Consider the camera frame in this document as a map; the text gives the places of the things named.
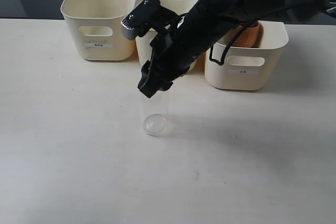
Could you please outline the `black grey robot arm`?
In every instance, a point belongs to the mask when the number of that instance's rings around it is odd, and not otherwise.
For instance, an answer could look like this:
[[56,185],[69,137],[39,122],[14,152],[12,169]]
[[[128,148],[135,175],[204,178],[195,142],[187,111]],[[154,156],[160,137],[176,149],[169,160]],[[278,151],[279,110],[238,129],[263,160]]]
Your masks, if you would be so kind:
[[244,30],[258,20],[304,22],[318,13],[335,16],[335,0],[198,0],[184,14],[163,7],[159,0],[143,0],[131,13],[133,35],[142,37],[150,29],[157,34],[138,89],[148,98],[167,91],[194,61],[212,52],[237,27]]

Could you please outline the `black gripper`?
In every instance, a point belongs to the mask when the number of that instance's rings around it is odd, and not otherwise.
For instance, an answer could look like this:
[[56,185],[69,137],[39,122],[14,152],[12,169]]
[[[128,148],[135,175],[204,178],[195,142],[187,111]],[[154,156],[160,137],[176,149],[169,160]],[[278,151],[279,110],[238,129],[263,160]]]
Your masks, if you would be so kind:
[[167,80],[185,74],[202,53],[236,26],[236,18],[230,15],[234,9],[234,5],[224,2],[197,1],[180,26],[174,22],[166,35],[153,39],[151,61],[141,68],[138,89],[147,98],[169,90],[173,81]]

